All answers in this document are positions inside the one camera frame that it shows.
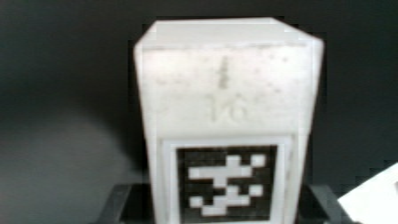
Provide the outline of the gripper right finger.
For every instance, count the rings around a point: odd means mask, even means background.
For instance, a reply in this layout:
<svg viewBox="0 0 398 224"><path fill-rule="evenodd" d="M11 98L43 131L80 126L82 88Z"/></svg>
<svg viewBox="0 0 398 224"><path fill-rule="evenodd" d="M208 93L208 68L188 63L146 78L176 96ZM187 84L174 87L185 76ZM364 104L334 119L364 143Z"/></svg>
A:
<svg viewBox="0 0 398 224"><path fill-rule="evenodd" d="M354 224L327 185L311 185L304 206L304 224Z"/></svg>

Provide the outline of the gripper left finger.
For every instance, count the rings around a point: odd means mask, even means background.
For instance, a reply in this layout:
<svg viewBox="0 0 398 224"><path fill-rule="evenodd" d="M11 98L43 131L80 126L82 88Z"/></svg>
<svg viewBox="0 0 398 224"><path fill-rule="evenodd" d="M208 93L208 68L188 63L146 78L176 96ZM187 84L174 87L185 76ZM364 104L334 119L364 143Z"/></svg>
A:
<svg viewBox="0 0 398 224"><path fill-rule="evenodd" d="M114 186L94 224L151 224L151 194L146 184Z"/></svg>

